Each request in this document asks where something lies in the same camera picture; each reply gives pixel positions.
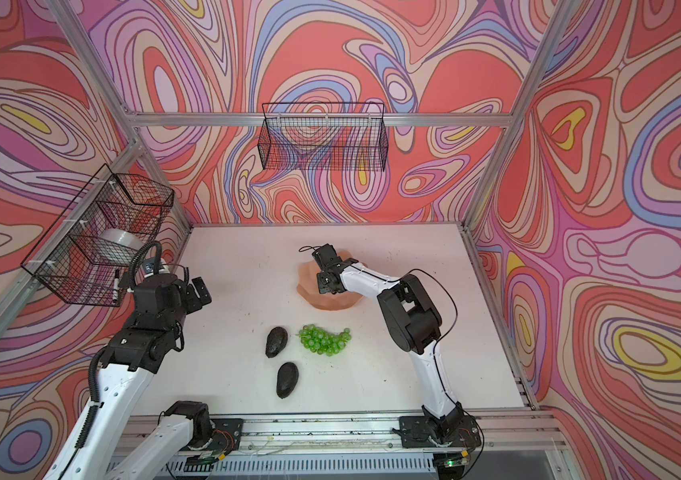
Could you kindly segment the green grape bunch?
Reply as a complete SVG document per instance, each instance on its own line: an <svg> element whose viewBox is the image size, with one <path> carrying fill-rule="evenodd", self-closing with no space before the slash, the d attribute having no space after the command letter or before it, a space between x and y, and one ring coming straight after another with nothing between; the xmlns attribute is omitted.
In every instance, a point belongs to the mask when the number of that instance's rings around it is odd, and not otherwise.
<svg viewBox="0 0 681 480"><path fill-rule="evenodd" d="M344 351L352 340L352 332L346 328L332 333L320 326L306 325L298 332L298 340L306 350L324 356L335 356Z"/></svg>

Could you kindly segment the dark avocado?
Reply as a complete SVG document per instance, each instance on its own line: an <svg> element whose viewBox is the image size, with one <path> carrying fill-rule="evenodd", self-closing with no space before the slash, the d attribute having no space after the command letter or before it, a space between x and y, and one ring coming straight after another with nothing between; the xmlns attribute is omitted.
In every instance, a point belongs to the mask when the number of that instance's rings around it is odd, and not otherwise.
<svg viewBox="0 0 681 480"><path fill-rule="evenodd" d="M286 362L278 368L276 374L276 395L278 398L284 399L290 396L298 384L300 379L300 370L298 365L294 362Z"/></svg>
<svg viewBox="0 0 681 480"><path fill-rule="evenodd" d="M266 336L264 354L268 358L275 358L286 348L286 344L288 344L288 331L280 326L272 328Z"/></svg>

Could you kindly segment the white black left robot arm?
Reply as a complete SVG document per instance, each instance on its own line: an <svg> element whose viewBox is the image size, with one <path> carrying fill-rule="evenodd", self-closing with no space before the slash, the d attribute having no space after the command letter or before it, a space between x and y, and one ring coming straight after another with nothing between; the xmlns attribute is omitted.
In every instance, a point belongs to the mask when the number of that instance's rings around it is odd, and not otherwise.
<svg viewBox="0 0 681 480"><path fill-rule="evenodd" d="M208 405L177 401L158 416L152 433L116 467L110 466L128 420L170 352L186 346L184 320L210 304L204 281L178 277L162 262L162 245L142 246L128 264L122 288L134 310L88 366L90 400L46 472L48 479L152 479L180 450L212 443Z"/></svg>

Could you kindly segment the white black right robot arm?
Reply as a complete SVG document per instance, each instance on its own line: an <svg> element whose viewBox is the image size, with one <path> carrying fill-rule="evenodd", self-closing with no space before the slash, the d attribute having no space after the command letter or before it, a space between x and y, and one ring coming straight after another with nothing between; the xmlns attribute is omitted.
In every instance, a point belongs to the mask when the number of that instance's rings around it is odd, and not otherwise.
<svg viewBox="0 0 681 480"><path fill-rule="evenodd" d="M354 293L378 302L394 344L410 355L423 390L423 415L430 438L446 444L466 417L443 374L443 318L414 269L401 277L376 272L334 246L304 246L318 265L320 294Z"/></svg>

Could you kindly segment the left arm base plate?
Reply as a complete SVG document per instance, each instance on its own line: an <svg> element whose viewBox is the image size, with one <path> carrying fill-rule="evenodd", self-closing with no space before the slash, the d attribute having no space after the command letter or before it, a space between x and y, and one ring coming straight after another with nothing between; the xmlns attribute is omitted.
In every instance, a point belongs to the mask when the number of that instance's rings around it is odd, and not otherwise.
<svg viewBox="0 0 681 480"><path fill-rule="evenodd" d="M242 442L242 418L218 418L212 420L212 434L210 439L200 448L200 451L210 454L231 454L240 449Z"/></svg>

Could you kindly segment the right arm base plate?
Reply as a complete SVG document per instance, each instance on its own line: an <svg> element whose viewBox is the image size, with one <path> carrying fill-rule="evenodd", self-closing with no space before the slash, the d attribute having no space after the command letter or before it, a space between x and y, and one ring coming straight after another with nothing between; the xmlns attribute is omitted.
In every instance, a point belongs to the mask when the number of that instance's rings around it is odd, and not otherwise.
<svg viewBox="0 0 681 480"><path fill-rule="evenodd" d="M436 420L430 415L402 416L392 434L400 438L404 448L462 448L472 452L483 445L481 428L476 418L462 414Z"/></svg>

